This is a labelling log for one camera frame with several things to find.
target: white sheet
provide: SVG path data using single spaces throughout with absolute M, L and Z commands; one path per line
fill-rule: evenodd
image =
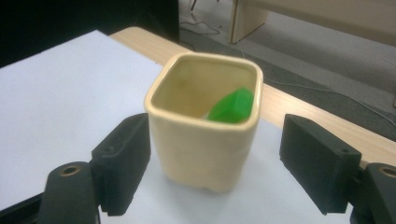
M 48 173 L 91 151 L 143 100 L 161 67 L 98 32 L 0 70 L 0 210 L 44 190 Z M 260 121 L 235 189 L 168 180 L 155 146 L 123 217 L 102 223 L 349 223 L 323 216 L 279 160 L 281 130 Z

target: green object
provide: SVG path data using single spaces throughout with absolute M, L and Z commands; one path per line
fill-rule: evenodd
M 209 111 L 208 120 L 239 123 L 248 119 L 253 105 L 253 93 L 241 88 L 222 98 Z

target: table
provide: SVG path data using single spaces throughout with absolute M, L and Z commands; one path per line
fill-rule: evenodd
M 175 54 L 189 51 L 138 27 L 127 28 L 111 37 L 161 65 L 166 64 Z M 261 118 L 282 128 L 285 114 L 312 119 L 356 148 L 362 153 L 361 166 L 366 162 L 383 162 L 396 166 L 396 142 L 264 83 Z

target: cream ceramic cup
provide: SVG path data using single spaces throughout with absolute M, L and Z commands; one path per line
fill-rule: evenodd
M 224 96 L 254 93 L 250 117 L 238 124 L 203 119 Z M 164 173 L 197 188 L 225 192 L 241 174 L 256 132 L 262 70 L 247 60 L 183 53 L 158 75 L 145 99 L 149 127 Z

